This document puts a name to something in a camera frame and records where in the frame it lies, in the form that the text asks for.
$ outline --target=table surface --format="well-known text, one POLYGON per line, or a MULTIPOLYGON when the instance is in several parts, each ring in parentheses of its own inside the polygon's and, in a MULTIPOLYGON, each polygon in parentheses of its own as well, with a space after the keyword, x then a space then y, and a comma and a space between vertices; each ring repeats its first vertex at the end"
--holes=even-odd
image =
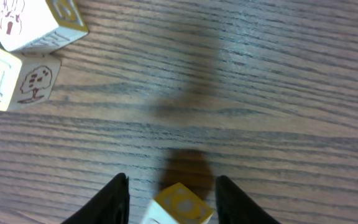
POLYGON ((50 100, 0 112, 0 223, 60 223, 119 172, 130 223, 178 181, 215 208, 219 175, 282 223, 358 223, 358 1, 78 5, 50 100))

